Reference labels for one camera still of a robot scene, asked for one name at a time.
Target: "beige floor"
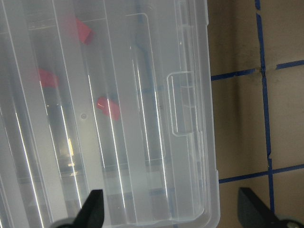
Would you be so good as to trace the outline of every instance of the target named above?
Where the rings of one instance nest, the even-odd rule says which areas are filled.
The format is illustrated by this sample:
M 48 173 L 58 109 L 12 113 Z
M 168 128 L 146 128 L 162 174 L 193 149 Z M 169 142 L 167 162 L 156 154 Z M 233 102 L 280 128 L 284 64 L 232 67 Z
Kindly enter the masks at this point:
M 208 0 L 211 75 L 255 68 L 247 76 L 212 82 L 219 178 L 267 170 L 259 42 L 254 0 Z M 273 168 L 304 164 L 304 1 L 262 0 Z M 278 215 L 304 221 L 304 169 L 274 174 Z M 269 205 L 268 177 L 220 184 L 219 228 L 240 228 L 239 187 Z

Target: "red object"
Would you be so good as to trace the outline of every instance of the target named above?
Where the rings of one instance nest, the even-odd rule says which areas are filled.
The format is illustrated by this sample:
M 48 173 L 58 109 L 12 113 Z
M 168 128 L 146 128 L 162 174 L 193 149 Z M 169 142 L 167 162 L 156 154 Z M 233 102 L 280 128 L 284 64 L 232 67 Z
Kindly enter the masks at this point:
M 94 32 L 82 21 L 76 18 L 78 36 L 82 43 L 89 45 L 93 39 Z
M 38 69 L 39 76 L 40 76 L 40 82 L 41 86 L 44 87 L 52 87 L 52 88 L 57 88 L 59 85 L 59 78 L 58 76 L 43 70 L 43 69 Z
M 97 101 L 97 108 L 101 109 L 103 111 L 103 114 L 107 116 L 110 116 L 111 112 L 111 117 L 116 121 L 120 118 L 120 110 L 118 104 L 108 98 L 100 97 Z

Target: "blue grid line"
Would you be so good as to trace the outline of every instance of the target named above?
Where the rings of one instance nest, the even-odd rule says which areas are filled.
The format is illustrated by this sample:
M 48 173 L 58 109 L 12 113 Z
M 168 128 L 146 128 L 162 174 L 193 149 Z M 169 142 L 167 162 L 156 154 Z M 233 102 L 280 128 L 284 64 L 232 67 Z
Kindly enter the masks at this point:
M 230 78 L 230 77 L 234 77 L 234 76 L 250 75 L 255 71 L 256 71 L 256 69 L 253 68 L 253 69 L 240 70 L 240 71 L 221 74 L 221 75 L 214 75 L 211 77 L 211 81 L 221 80 L 221 79 Z
M 300 66 L 304 65 L 304 60 L 299 60 L 299 61 L 294 61 L 294 62 L 289 62 L 289 63 L 281 63 L 276 65 L 276 70 L 279 69 L 284 69 L 284 68 L 289 68 L 289 67 L 295 67 L 295 66 Z
M 300 170 L 300 169 L 304 169 L 304 164 L 276 169 L 276 170 L 273 170 L 273 173 L 275 174 L 275 173 L 288 172 L 288 171 Z
M 275 169 L 275 170 L 272 170 L 272 173 L 273 174 L 277 174 L 277 173 L 294 171 L 294 170 L 300 170 L 300 169 L 304 169 L 304 164 L 302 164 L 302 165 L 295 165 L 295 166 L 289 166 L 289 167 L 280 168 L 280 169 Z M 219 183 L 223 184 L 223 183 L 228 183 L 228 182 L 233 182 L 233 181 L 238 181 L 238 180 L 241 181 L 241 180 L 246 180 L 246 179 L 266 176 L 268 174 L 269 174 L 269 171 L 255 172 L 255 173 L 241 175 L 241 176 L 235 176 L 235 177 L 229 177 L 229 178 L 219 179 Z
M 260 0 L 255 0 L 255 5 L 257 10 L 261 10 L 261 3 Z
M 256 172 L 256 173 L 251 173 L 251 174 L 241 175 L 241 176 L 236 176 L 236 177 L 229 177 L 229 178 L 220 179 L 219 183 L 223 184 L 223 183 L 238 181 L 238 180 L 241 181 L 241 180 L 245 180 L 245 179 L 265 176 L 267 174 L 268 174 L 268 172 L 265 171 L 265 172 Z
M 260 5 L 257 4 L 256 8 L 260 10 Z M 271 154 L 271 141 L 270 141 L 270 124 L 269 124 L 269 111 L 268 111 L 268 91 L 267 91 L 267 79 L 266 79 L 266 65 L 265 65 L 265 49 L 264 49 L 264 37 L 262 18 L 258 13 L 256 14 L 257 35 L 260 44 L 260 60 L 261 60 L 261 74 L 262 74 L 262 86 L 263 86 L 263 106 L 264 106 L 264 122 L 265 122 L 265 137 L 266 137 L 266 151 L 268 162 L 268 184 L 269 184 L 269 201 L 270 209 L 275 212 L 275 197 L 274 197 L 274 182 L 273 182 L 273 170 Z

